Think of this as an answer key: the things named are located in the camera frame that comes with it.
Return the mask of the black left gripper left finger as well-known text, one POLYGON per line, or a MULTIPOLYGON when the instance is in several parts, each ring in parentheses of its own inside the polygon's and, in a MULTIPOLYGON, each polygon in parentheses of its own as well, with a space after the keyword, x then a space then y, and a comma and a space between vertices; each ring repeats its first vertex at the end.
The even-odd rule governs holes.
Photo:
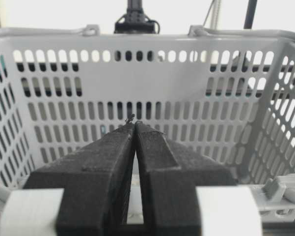
POLYGON ((125 124, 32 172, 25 189, 64 190, 59 236, 105 236, 127 222, 135 125, 125 124))

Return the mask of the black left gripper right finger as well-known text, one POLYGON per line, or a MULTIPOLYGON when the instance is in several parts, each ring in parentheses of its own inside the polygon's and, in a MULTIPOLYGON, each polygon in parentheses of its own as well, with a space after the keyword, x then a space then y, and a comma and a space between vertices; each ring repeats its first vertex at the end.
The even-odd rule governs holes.
POLYGON ((198 236, 197 186, 235 186, 230 170, 210 157, 135 123, 143 218, 155 236, 198 236))

